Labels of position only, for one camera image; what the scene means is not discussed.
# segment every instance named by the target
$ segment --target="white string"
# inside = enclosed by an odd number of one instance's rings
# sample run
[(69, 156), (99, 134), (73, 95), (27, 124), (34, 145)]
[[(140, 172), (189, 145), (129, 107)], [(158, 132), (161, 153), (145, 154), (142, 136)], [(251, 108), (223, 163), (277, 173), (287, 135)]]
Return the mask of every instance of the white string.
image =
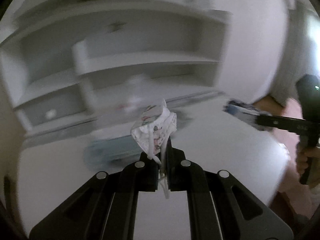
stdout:
[(169, 135), (167, 135), (164, 138), (164, 141), (161, 145), (161, 161), (159, 160), (159, 158), (155, 155), (155, 145), (154, 145), (154, 140), (153, 140), (153, 127), (151, 124), (148, 124), (148, 135), (149, 135), (149, 149), (148, 149), (148, 159), (149, 160), (154, 160), (156, 163), (158, 163), (160, 165), (160, 179), (159, 179), (159, 184), (161, 185), (163, 192), (164, 192), (164, 196), (166, 199), (169, 199), (169, 188), (168, 188), (168, 181), (167, 178), (164, 174), (164, 168), (165, 168), (165, 154), (166, 154), (166, 149), (167, 149), (167, 143), (168, 143), (168, 139), (169, 139)]
[(161, 165), (161, 161), (159, 160), (159, 158), (157, 156), (155, 156), (155, 145), (153, 142), (153, 127), (151, 124), (148, 124), (148, 135), (149, 135), (149, 149), (147, 152), (148, 155), (148, 159), (152, 160), (154, 159), (154, 161), (156, 163), (158, 163), (159, 165)]

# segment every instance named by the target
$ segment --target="white cabinet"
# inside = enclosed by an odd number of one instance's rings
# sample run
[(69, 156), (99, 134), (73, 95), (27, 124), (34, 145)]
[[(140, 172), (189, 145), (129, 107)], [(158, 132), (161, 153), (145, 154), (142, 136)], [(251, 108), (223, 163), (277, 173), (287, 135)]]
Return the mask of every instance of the white cabinet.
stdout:
[(213, 89), (227, 21), (227, 12), (161, 0), (66, 4), (0, 44), (2, 77), (28, 133), (52, 130), (116, 111), (137, 74), (149, 78), (145, 102)]

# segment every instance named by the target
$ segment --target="fingers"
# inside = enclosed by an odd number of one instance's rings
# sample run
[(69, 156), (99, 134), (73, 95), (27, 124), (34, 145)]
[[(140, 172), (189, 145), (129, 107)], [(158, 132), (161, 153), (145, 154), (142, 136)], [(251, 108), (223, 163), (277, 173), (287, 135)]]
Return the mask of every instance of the fingers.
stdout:
[(308, 157), (302, 154), (298, 154), (296, 158), (297, 163), (307, 162), (307, 160), (308, 160)]
[(305, 170), (306, 168), (308, 168), (308, 163), (297, 163), (297, 169), (298, 170)]
[(320, 148), (319, 147), (306, 148), (303, 150), (303, 154), (307, 157), (320, 158)]
[(297, 148), (297, 153), (300, 153), (304, 149), (301, 142), (297, 144), (296, 148)]
[(300, 152), (297, 154), (296, 164), (297, 164), (297, 172), (302, 175), (305, 172), (305, 169), (308, 168), (307, 156), (304, 153)]
[(305, 170), (297, 170), (297, 172), (302, 175), (304, 173)]

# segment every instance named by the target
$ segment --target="human hand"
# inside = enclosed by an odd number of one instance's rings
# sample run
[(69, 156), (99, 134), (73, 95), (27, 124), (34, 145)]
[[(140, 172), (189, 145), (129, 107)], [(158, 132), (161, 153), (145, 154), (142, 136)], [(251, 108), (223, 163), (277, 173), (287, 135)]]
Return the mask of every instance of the human hand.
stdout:
[(299, 149), (299, 145), (297, 146), (297, 172), (302, 175), (306, 168), (308, 168), (308, 157), (316, 157), (320, 158), (320, 148), (319, 147), (307, 147), (304, 149)]

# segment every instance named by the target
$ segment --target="white wall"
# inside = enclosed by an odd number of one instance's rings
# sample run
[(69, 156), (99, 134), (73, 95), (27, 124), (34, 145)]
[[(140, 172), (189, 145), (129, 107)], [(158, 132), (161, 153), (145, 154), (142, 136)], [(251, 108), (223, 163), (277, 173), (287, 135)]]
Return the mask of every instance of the white wall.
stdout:
[(245, 102), (268, 93), (287, 31), (284, 0), (215, 0), (232, 13), (219, 89)]

